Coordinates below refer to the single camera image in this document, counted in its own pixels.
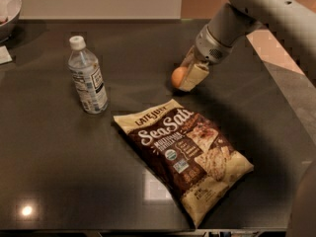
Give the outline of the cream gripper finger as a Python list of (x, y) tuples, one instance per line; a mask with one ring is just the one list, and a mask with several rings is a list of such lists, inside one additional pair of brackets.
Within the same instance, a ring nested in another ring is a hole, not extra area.
[(179, 89), (190, 92), (196, 85), (203, 81), (209, 74), (207, 63), (192, 63), (183, 68), (183, 76)]
[(189, 68), (190, 66), (192, 66), (195, 63), (195, 53), (194, 53), (194, 49), (195, 47), (192, 46), (188, 53), (186, 54), (184, 60), (181, 63), (181, 67), (187, 67)]

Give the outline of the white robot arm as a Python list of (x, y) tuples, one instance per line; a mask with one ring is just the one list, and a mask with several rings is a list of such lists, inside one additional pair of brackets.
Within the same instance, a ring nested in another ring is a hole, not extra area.
[[(228, 0), (196, 37), (183, 63), (220, 63), (238, 38), (265, 25), (311, 82), (315, 81), (316, 14), (295, 0)], [(286, 237), (316, 237), (316, 161), (303, 174)]]

